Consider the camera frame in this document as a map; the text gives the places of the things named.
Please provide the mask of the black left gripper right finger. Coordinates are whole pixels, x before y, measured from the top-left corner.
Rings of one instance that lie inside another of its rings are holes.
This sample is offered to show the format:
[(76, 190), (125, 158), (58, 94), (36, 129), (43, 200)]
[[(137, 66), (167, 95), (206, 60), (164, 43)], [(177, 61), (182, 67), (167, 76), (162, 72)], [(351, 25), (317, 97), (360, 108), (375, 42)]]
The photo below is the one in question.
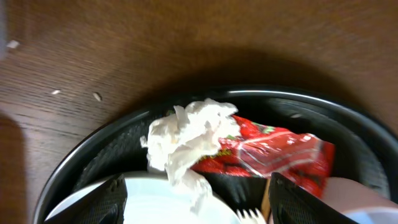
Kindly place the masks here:
[(274, 224), (356, 224), (277, 172), (271, 175), (269, 201)]

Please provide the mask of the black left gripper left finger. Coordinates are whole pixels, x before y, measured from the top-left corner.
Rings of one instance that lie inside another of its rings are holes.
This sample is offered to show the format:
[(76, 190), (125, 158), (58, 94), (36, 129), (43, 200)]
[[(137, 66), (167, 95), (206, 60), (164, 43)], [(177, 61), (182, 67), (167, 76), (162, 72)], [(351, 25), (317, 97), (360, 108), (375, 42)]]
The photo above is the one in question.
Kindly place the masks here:
[(125, 178), (115, 175), (44, 224), (123, 224), (126, 202)]

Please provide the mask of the large white plate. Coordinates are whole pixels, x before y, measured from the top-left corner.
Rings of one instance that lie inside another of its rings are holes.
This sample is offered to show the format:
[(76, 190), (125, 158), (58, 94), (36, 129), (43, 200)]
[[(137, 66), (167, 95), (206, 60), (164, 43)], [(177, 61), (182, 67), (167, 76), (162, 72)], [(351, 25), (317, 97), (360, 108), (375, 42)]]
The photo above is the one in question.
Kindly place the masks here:
[(191, 177), (173, 186), (166, 175), (125, 173), (124, 223), (240, 223), (203, 176), (189, 174)]

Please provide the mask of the red snack wrapper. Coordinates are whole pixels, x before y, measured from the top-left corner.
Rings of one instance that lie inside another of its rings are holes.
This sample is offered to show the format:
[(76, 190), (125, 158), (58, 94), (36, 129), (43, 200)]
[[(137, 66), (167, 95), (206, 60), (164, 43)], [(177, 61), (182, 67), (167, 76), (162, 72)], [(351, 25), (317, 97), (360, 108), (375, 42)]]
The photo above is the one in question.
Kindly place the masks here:
[(335, 147), (313, 134), (295, 134), (235, 116), (238, 136), (220, 138), (220, 150), (203, 156), (192, 170), (238, 177), (270, 178), (278, 172), (320, 198), (331, 174)]

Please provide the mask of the white napkin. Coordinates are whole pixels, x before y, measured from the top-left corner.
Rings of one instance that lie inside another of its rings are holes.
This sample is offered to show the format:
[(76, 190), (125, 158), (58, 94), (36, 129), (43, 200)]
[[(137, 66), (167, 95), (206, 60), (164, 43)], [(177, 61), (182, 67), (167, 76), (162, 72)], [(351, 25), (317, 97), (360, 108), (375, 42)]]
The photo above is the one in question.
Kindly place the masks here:
[(153, 121), (140, 142), (147, 148), (149, 172), (165, 172), (176, 191), (191, 196), (190, 210), (199, 214), (212, 188), (191, 167), (203, 156), (216, 155), (221, 149), (220, 138), (240, 135), (240, 127), (232, 117), (238, 109), (231, 103), (207, 98), (186, 107), (174, 106), (174, 110)]

